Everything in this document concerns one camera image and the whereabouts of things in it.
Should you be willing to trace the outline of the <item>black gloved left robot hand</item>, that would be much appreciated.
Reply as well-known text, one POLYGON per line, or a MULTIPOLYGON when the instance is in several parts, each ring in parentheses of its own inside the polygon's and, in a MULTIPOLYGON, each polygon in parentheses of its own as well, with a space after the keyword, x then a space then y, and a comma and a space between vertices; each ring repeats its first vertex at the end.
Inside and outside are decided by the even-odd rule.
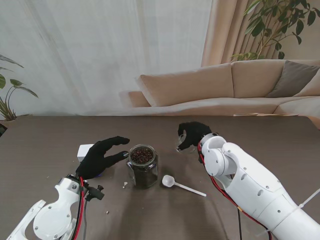
POLYGON ((129 156, 128 151, 121 151, 110 156, 105 156, 105 154, 113 146, 126 145, 129 142, 129 138, 122 136, 115 136, 96 142, 88 150, 86 156, 76 169, 76 176, 81 177, 83 180, 93 179, 103 173, 106 168, 110 168, 126 159, 129 156))

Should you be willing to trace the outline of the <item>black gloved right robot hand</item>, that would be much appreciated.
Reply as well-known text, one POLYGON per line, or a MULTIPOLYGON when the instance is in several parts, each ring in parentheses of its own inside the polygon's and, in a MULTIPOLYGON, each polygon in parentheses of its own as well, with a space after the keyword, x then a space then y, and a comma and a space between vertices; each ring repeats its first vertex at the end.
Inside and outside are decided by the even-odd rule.
POLYGON ((201 139, 211 134, 212 131, 209 126, 200 123, 200 122, 184 122, 180 123, 178 126, 178 136, 183 135, 186 133, 186 137, 184 141, 177 147, 179 151, 183 151, 188 149, 190 146, 197 146, 201 139))

